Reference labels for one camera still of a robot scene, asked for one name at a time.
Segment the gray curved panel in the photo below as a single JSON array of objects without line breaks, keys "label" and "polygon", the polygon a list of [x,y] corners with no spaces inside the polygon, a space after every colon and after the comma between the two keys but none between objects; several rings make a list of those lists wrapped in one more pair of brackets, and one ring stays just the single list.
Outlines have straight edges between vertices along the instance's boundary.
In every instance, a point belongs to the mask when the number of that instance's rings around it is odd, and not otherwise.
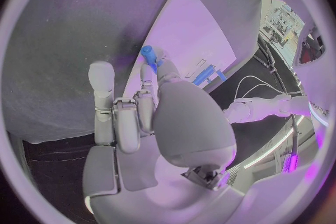
[{"label": "gray curved panel", "polygon": [[[31,0],[12,35],[3,74],[9,132],[39,143],[94,131],[87,72],[96,60],[115,68],[121,96],[140,47],[166,0]],[[201,0],[237,56],[250,55],[261,0]]]}]

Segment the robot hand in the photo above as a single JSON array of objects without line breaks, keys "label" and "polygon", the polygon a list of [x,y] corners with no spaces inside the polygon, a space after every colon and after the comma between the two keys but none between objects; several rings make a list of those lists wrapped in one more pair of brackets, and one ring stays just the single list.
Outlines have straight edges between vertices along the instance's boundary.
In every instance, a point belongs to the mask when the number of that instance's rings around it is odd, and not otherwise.
[{"label": "robot hand", "polygon": [[287,94],[273,99],[239,98],[223,112],[230,123],[255,122],[268,115],[289,116],[290,100],[291,96]]}]

